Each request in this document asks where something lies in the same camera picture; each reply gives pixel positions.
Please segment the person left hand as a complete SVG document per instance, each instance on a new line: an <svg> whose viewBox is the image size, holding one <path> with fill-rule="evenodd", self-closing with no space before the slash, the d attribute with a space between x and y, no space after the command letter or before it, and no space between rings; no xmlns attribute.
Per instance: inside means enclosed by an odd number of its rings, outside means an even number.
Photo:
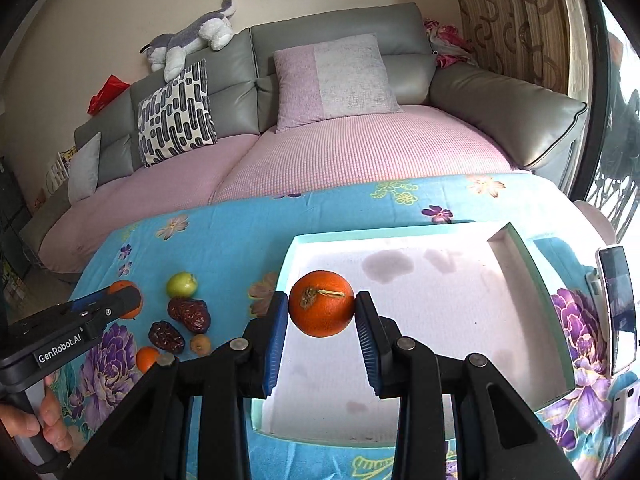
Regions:
<svg viewBox="0 0 640 480"><path fill-rule="evenodd" d="M51 390L53 383L52 375L44 378L44 397L39 416L2 404L1 421L11 438L31 438L42 432L43 437L58 452L69 451L73 446L73 439L65 426L60 402Z"/></svg>

